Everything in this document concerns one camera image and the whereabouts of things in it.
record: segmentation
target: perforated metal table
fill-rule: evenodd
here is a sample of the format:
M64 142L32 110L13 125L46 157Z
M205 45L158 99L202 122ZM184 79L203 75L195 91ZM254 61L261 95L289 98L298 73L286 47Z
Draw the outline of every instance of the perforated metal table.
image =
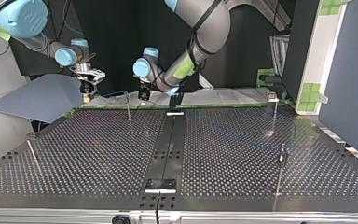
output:
M358 159L289 108L131 116L79 111L10 151L0 208L358 213ZM148 179L175 179L176 193L146 194Z

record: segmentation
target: metal plate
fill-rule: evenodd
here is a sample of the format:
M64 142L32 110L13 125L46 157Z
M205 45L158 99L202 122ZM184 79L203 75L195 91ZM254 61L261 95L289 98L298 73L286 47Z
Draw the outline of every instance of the metal plate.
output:
M157 110L76 113L0 161L0 206L139 209L163 122Z
M182 128L182 171L167 165L164 176L180 178L175 210L358 212L358 160L291 109L187 110ZM282 144L289 161L275 197Z
M293 110L164 115L77 113L34 152L0 160L0 208L358 213L358 160ZM282 144L289 160L276 196ZM144 194L159 176L177 180L175 194Z

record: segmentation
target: gray panel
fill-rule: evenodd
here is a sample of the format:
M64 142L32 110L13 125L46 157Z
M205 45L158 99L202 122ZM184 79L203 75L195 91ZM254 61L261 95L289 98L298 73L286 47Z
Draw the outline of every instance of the gray panel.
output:
M290 95L297 99L310 50L310 41L320 0L297 0L290 34L283 82Z
M358 1L348 3L320 121L358 149Z
M139 209L163 123L157 110L76 113L0 160L0 206Z
M83 104L79 88L77 78L47 74L0 98L0 112L51 123Z

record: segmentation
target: metal rod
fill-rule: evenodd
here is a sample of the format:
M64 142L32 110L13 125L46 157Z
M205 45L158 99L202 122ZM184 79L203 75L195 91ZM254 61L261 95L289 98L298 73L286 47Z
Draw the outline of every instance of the metal rod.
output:
M126 98L127 98L127 111L129 114L129 121L131 121L131 111L130 111L130 98L129 98L129 92L126 91Z

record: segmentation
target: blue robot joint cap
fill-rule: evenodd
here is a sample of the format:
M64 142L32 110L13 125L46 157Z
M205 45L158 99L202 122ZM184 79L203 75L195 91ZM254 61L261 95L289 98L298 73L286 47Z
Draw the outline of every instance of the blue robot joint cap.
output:
M132 67L137 77L147 77L151 71L151 65L145 58L138 59Z
M159 51L158 51L158 49L147 47L144 49L144 55L149 55L149 56L158 58Z

